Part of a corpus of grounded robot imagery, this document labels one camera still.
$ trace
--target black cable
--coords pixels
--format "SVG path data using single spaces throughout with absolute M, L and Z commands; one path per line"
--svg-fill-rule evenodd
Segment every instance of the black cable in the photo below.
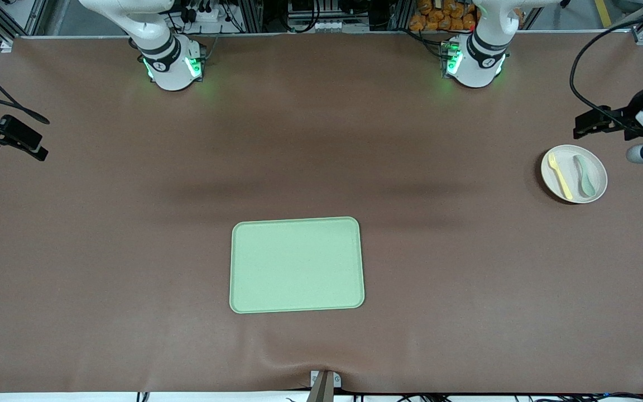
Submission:
M 577 64 L 579 63 L 579 59 L 582 57 L 582 55 L 585 53 L 585 51 L 587 51 L 587 49 L 589 49 L 589 47 L 592 46 L 596 41 L 600 40 L 605 35 L 613 32 L 613 31 L 620 30 L 621 28 L 626 28 L 628 26 L 636 25 L 637 23 L 643 23 L 643 18 L 637 18 L 636 20 L 628 21 L 628 22 L 625 22 L 625 23 L 621 23 L 620 25 L 613 26 L 612 28 L 609 28 L 609 30 L 604 31 L 603 33 L 600 33 L 599 35 L 597 35 L 594 38 L 592 38 L 592 40 L 590 40 L 582 48 L 582 50 L 579 51 L 579 53 L 577 54 L 577 57 L 574 58 L 574 62 L 572 63 L 572 69 L 569 72 L 569 89 L 572 90 L 572 94 L 574 94 L 574 96 L 577 97 L 577 99 L 579 99 L 582 102 L 584 102 L 584 104 L 586 104 L 587 106 L 592 107 L 592 109 L 597 110 L 597 112 L 600 112 L 600 113 L 604 114 L 604 116 L 606 116 L 610 120 L 612 120 L 612 122 L 614 122 L 617 125 L 617 127 L 622 127 L 624 130 L 631 130 L 631 129 L 628 128 L 626 125 L 624 125 L 622 122 L 618 121 L 618 119 L 616 117 L 614 117 L 611 114 L 607 113 L 606 110 L 604 110 L 604 109 L 600 108 L 599 106 L 597 106 L 596 104 L 590 102 L 589 99 L 583 97 L 579 93 L 579 91 L 577 91 L 577 88 L 574 86 L 574 73 L 577 71 Z
M 405 32 L 408 36 L 411 36 L 411 38 L 416 39 L 416 41 L 419 41 L 421 43 L 434 44 L 436 46 L 441 45 L 440 41 L 431 41 L 431 39 L 424 39 L 423 37 L 421 37 L 421 31 L 419 31 L 418 35 L 416 35 L 413 31 L 408 30 L 408 28 L 398 28 L 398 30 L 396 30 L 396 31 Z M 449 31 L 449 30 L 440 30 L 440 31 L 443 32 L 443 33 L 447 33 L 447 34 L 448 33 L 449 34 L 453 34 L 453 33 L 454 34 L 458 34 L 458 33 L 459 34 L 463 34 L 463 33 L 467 34 L 468 33 L 468 32 L 465 32 L 465 31 Z
M 19 110 L 21 110 L 21 112 L 25 112 L 29 116 L 33 117 L 34 119 L 36 119 L 37 121 L 39 121 L 41 123 L 44 123 L 45 125 L 51 124 L 51 122 L 49 122 L 49 119 L 46 119 L 46 117 L 41 116 L 39 113 L 36 113 L 36 112 L 34 112 L 33 110 L 31 110 L 31 109 L 29 109 L 27 107 L 23 107 L 18 103 L 7 102 L 7 101 L 4 101 L 4 100 L 0 99 L 0 104 L 3 104 L 5 106 L 9 106 L 9 107 L 13 107 L 15 109 L 19 109 Z
M 173 26 L 173 31 L 175 31 L 176 34 L 181 34 L 182 30 L 181 28 L 173 21 L 173 17 L 170 15 L 170 11 L 166 12 L 168 15 L 168 20 L 170 20 L 171 25 Z
M 384 22 L 380 22 L 380 23 L 361 23 L 360 25 L 361 26 L 368 26 L 369 28 L 373 28 L 375 26 L 386 25 L 389 21 L 390 20 L 385 20 Z
M 148 398 L 150 397 L 150 392 L 138 392 L 136 393 L 136 402 L 148 402 Z
M 352 392 L 347 392 L 342 389 L 342 394 L 343 395 L 354 395 L 354 397 L 361 397 L 363 398 L 365 395 L 389 395 L 389 394 L 365 394 L 365 393 L 352 393 Z M 436 393 L 421 393 L 421 394 L 401 394 L 401 399 L 398 400 L 398 402 L 401 401 L 408 401 L 411 400 L 412 398 L 418 397 L 421 400 L 425 400 L 428 402 L 451 402 L 449 399 L 450 396 L 452 395 L 479 395 L 479 394 L 436 394 Z M 515 398 L 516 402 L 520 402 L 520 398 L 518 394 L 504 394 L 507 396 L 512 396 Z M 632 398 L 632 399 L 640 399 L 643 400 L 643 394 L 631 394 L 628 392 L 615 392 L 614 394 L 545 394 L 543 395 L 543 399 L 533 399 L 532 395 L 528 394 L 521 394 L 522 396 L 528 397 L 530 402 L 540 402 L 541 400 L 555 400 L 551 398 L 557 398 L 555 401 L 556 402 L 590 402 L 597 400 L 603 400 L 606 398 Z
M 309 24 L 303 30 L 297 31 L 295 28 L 292 28 L 291 26 L 289 26 L 288 23 L 286 23 L 286 21 L 284 21 L 285 16 L 289 15 L 289 12 L 283 8 L 283 6 L 286 5 L 286 3 L 287 3 L 286 0 L 281 0 L 279 2 L 280 7 L 278 10 L 278 14 L 279 14 L 279 22 L 288 32 L 303 34 L 304 32 L 310 31 L 312 28 L 314 28 L 314 26 L 316 26 L 316 23 L 319 22 L 319 17 L 322 16 L 322 6 L 319 3 L 319 0 L 314 0 L 314 3 L 312 3 L 312 6 L 311 6 L 311 20 L 309 21 Z
M 244 30 L 242 29 L 242 25 L 237 21 L 237 17 L 235 17 L 234 13 L 232 12 L 232 8 L 230 8 L 230 4 L 228 0 L 222 0 L 220 2 L 222 5 L 222 8 L 225 10 L 225 14 L 230 17 L 230 21 L 232 25 L 239 31 L 239 33 L 244 33 Z
M 433 54 L 434 56 L 438 57 L 439 59 L 442 59 L 442 58 L 443 58 L 443 56 L 441 56 L 441 54 L 440 54 L 440 53 L 436 53 L 436 51 L 434 51 L 434 50 L 431 48 L 431 45 L 430 45 L 430 44 L 426 43 L 425 39 L 423 39 L 423 34 L 421 34 L 421 31 L 418 31 L 418 36 L 421 38 L 421 43 L 423 44 L 423 46 L 426 48 L 426 50 L 427 50 L 429 53 Z
M 39 121 L 41 123 L 44 123 L 45 125 L 51 124 L 51 122 L 49 122 L 49 119 L 46 119 L 46 117 L 42 116 L 39 113 L 34 112 L 31 109 L 27 109 L 26 107 L 21 106 L 21 104 L 19 102 L 16 102 L 16 100 L 13 99 L 13 97 L 11 97 L 11 95 L 8 94 L 7 90 L 3 89 L 3 87 L 1 85 L 0 85 L 0 92 L 2 92 L 2 94 L 4 94 L 4 96 L 7 97 L 7 99 L 9 99 L 11 101 L 11 103 L 8 103 L 6 101 L 0 100 L 0 104 L 5 104 L 7 106 L 16 107 L 16 109 L 19 109 L 19 110 L 25 112 L 29 116 L 33 117 L 35 120 L 37 120 L 37 121 Z

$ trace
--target brown table mat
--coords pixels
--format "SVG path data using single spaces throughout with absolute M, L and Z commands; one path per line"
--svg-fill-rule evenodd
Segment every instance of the brown table mat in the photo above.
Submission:
M 572 140 L 591 37 L 518 35 L 484 89 L 403 35 L 222 38 L 182 92 L 123 40 L 17 40 L 0 80 L 51 119 L 25 119 L 51 153 L 0 151 L 0 391 L 294 389 L 333 369 L 351 391 L 643 392 L 643 166 L 621 134 Z M 602 39 L 577 85 L 627 104 L 643 46 Z M 562 143 L 605 163 L 599 202 L 541 189 Z M 232 227 L 327 216 L 361 224 L 364 305 L 233 313 Z

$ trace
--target wire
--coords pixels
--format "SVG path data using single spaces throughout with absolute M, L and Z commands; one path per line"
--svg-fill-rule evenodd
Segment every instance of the wire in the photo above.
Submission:
M 574 62 L 572 63 L 572 69 L 569 72 L 569 89 L 572 90 L 572 94 L 574 94 L 574 96 L 577 97 L 577 99 L 579 99 L 582 102 L 584 102 L 584 104 L 586 104 L 587 106 L 592 107 L 592 109 L 597 110 L 597 112 L 600 112 L 600 113 L 604 114 L 604 116 L 606 116 L 610 120 L 612 120 L 612 122 L 614 122 L 617 125 L 617 127 L 622 127 L 624 130 L 630 130 L 630 131 L 633 131 L 633 130 L 630 129 L 629 127 L 627 127 L 622 122 L 620 122 L 620 120 L 618 120 L 616 117 L 612 116 L 606 110 L 604 110 L 604 109 L 600 108 L 599 106 L 597 106 L 596 104 L 590 102 L 589 99 L 583 97 L 579 93 L 579 91 L 577 91 L 577 88 L 574 86 L 574 74 L 577 71 L 577 64 L 579 63 L 579 59 L 582 58 L 582 55 L 585 53 L 585 51 L 587 51 L 587 49 L 589 49 L 589 47 L 592 46 L 596 41 L 600 40 L 605 35 L 613 32 L 613 31 L 620 30 L 621 28 L 626 28 L 628 26 L 636 25 L 637 23 L 643 23 L 643 18 L 638 18 L 637 20 L 632 20 L 632 21 L 628 21 L 628 22 L 625 22 L 625 23 L 621 23 L 620 25 L 617 25 L 617 26 L 612 26 L 612 28 L 609 28 L 609 30 L 604 31 L 603 33 L 600 33 L 599 35 L 597 35 L 594 38 L 592 38 L 592 40 L 590 40 L 582 48 L 582 50 L 579 51 L 579 53 L 577 54 L 577 57 L 574 58 Z
M 314 26 L 316 26 L 316 23 L 319 22 L 319 17 L 322 16 L 322 6 L 319 4 L 319 0 L 314 0 L 314 4 L 311 6 L 311 20 L 309 21 L 309 25 L 307 25 L 303 30 L 297 31 L 296 28 L 292 28 L 288 23 L 286 23 L 286 21 L 284 21 L 285 16 L 289 15 L 289 12 L 284 10 L 282 7 L 283 5 L 286 5 L 286 0 L 281 0 L 279 5 L 280 7 L 278 11 L 281 11 L 279 12 L 279 22 L 286 30 L 292 33 L 303 34 L 304 32 L 310 31 Z M 316 5 L 316 17 L 314 16 L 314 5 Z
M 438 46 L 440 46 L 440 44 L 441 44 L 440 41 L 431 41 L 430 39 L 424 39 L 423 37 L 421 37 L 421 31 L 419 31 L 418 35 L 416 35 L 413 31 L 409 30 L 408 28 L 398 28 L 398 30 L 396 30 L 396 31 L 405 32 L 406 34 L 411 36 L 411 38 L 416 39 L 416 41 L 419 41 L 419 42 L 424 42 L 424 43 L 427 43 L 427 44 L 435 44 L 435 45 L 438 45 Z M 468 33 L 470 33 L 470 31 L 449 31 L 449 30 L 439 30 L 439 31 L 444 32 L 444 33 L 449 33 L 449 34 L 453 34 L 453 33 L 454 34 L 463 34 L 463 33 L 468 34 Z
M 8 94 L 7 90 L 3 89 L 3 87 L 1 85 L 0 85 L 0 92 L 2 92 L 2 94 L 4 94 L 4 96 L 7 97 L 7 99 L 9 99 L 11 101 L 11 104 L 10 104 L 10 103 L 8 103 L 6 101 L 0 100 L 0 104 L 5 104 L 7 106 L 16 107 L 16 109 L 19 109 L 19 110 L 25 112 L 29 116 L 33 117 L 35 120 L 37 120 L 37 121 L 39 121 L 41 123 L 44 123 L 45 125 L 51 124 L 51 122 L 49 122 L 49 119 L 46 119 L 46 117 L 42 116 L 39 113 L 34 112 L 31 109 L 27 109 L 26 107 L 21 106 L 21 104 L 19 102 L 16 102 L 16 100 L 13 99 L 13 97 L 11 97 L 11 95 Z
M 173 21 L 173 17 L 170 15 L 170 11 L 166 12 L 166 14 L 168 15 L 168 20 L 170 20 L 170 23 L 173 26 L 173 31 L 175 31 L 176 34 L 183 33 L 180 26 L 178 26 L 177 23 Z
M 215 51 L 215 45 L 217 45 L 217 39 L 220 38 L 220 34 L 222 33 L 222 25 L 220 25 L 220 32 L 217 33 L 215 36 L 215 40 L 212 42 L 212 46 L 210 46 L 210 51 L 205 55 L 205 61 L 208 61 L 210 57 L 212 57 L 212 52 Z
M 368 27 L 373 28 L 373 27 L 375 27 L 375 26 L 383 26 L 383 25 L 387 25 L 389 21 L 390 21 L 390 19 L 389 19 L 389 20 L 385 20 L 384 22 L 380 22 L 380 23 L 362 23 L 361 25 L 362 25 L 362 26 L 368 26 Z
M 440 54 L 440 53 L 436 53 L 436 51 L 434 51 L 434 50 L 431 48 L 431 45 L 430 45 L 430 44 L 427 44 L 427 43 L 426 43 L 426 41 L 423 39 L 423 34 L 421 34 L 421 31 L 418 31 L 418 36 L 419 36 L 419 38 L 421 38 L 421 43 L 423 44 L 423 46 L 426 48 L 426 50 L 427 50 L 429 53 L 433 54 L 434 56 L 438 57 L 439 59 L 442 59 L 442 58 L 443 58 L 443 56 L 441 56 L 441 54 Z
M 48 125 L 48 124 L 51 123 L 51 122 L 49 122 L 49 119 L 46 119 L 46 117 L 40 115 L 39 113 L 34 112 L 33 110 L 31 110 L 31 109 L 29 109 L 27 107 L 21 106 L 20 104 L 7 102 L 7 101 L 1 100 L 1 99 L 0 99 L 0 104 L 3 104 L 5 106 L 9 106 L 9 107 L 13 107 L 15 109 L 19 109 L 19 110 L 21 110 L 21 112 L 25 112 L 29 116 L 33 117 L 34 119 L 36 119 L 39 122 L 44 123 L 45 125 Z
M 230 7 L 228 0 L 222 0 L 220 4 L 222 5 L 222 8 L 224 8 L 225 14 L 229 16 L 230 22 L 232 23 L 232 25 L 234 25 L 234 27 L 237 28 L 239 33 L 241 34 L 244 33 L 244 30 L 242 29 L 242 25 L 239 23 L 239 21 L 237 21 L 237 17 L 235 17 L 234 13 L 232 12 L 232 8 Z

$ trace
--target green led light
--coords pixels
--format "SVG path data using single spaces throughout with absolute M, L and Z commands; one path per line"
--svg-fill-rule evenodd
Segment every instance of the green led light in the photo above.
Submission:
M 192 76 L 199 76 L 200 75 L 200 62 L 195 60 L 195 59 L 189 59 L 188 57 L 185 58 L 185 63 L 188 66 L 188 69 L 190 70 L 190 74 Z
M 502 62 L 505 61 L 505 55 L 503 55 L 502 59 L 498 61 L 498 69 L 495 70 L 495 75 L 500 74 L 500 71 L 502 71 Z
M 150 71 L 150 66 L 148 65 L 148 61 L 146 59 L 143 59 L 143 64 L 145 64 L 145 68 L 146 70 L 148 70 L 148 76 L 150 77 L 150 79 L 154 79 L 153 72 Z
M 460 66 L 460 62 L 463 60 L 463 53 L 461 51 L 458 51 L 455 56 L 451 58 L 451 60 L 448 62 L 448 74 L 455 74 L 458 72 L 458 66 Z

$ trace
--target white surface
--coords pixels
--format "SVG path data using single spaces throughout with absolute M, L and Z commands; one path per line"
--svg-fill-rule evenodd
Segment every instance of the white surface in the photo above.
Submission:
M 148 402 L 306 402 L 308 391 L 265 392 L 151 392 Z M 135 392 L 51 392 L 0 394 L 1 402 L 135 402 Z M 353 402 L 350 395 L 335 395 L 334 402 Z
M 151 392 L 148 402 L 306 402 L 308 391 L 265 392 Z M 517 397 L 520 402 L 533 402 L 540 398 L 556 399 L 547 395 Z M 401 395 L 365 395 L 364 402 L 398 402 Z M 0 394 L 0 401 L 15 402 L 135 402 L 135 392 L 51 392 L 26 394 Z M 417 396 L 409 399 L 421 402 Z M 453 402 L 516 402 L 512 395 L 460 395 L 450 398 Z M 334 402 L 354 402 L 353 395 L 335 395 Z M 633 398 L 606 398 L 602 402 L 643 402 Z
M 572 200 L 565 198 L 559 185 L 557 174 L 551 167 L 549 167 L 547 159 L 551 152 L 554 152 L 554 157 L 557 160 L 557 165 L 559 165 L 559 170 L 562 171 L 564 180 L 567 182 L 567 186 L 572 192 L 572 196 L 574 197 Z M 580 155 L 584 158 L 584 162 L 588 170 L 587 174 L 589 175 L 589 181 L 592 182 L 594 189 L 597 191 L 597 194 L 593 197 L 588 197 L 580 190 L 580 180 L 582 178 L 580 175 L 581 170 L 579 163 L 574 160 L 574 155 Z M 602 165 L 599 158 L 588 150 L 585 150 L 585 148 L 577 147 L 577 145 L 558 145 L 547 151 L 543 157 L 542 163 L 540 171 L 543 174 L 543 181 L 547 188 L 549 188 L 549 190 L 557 197 L 570 201 L 570 203 L 591 203 L 592 201 L 600 198 L 602 194 L 604 194 L 604 191 L 607 190 L 607 170 L 605 170 L 604 165 Z

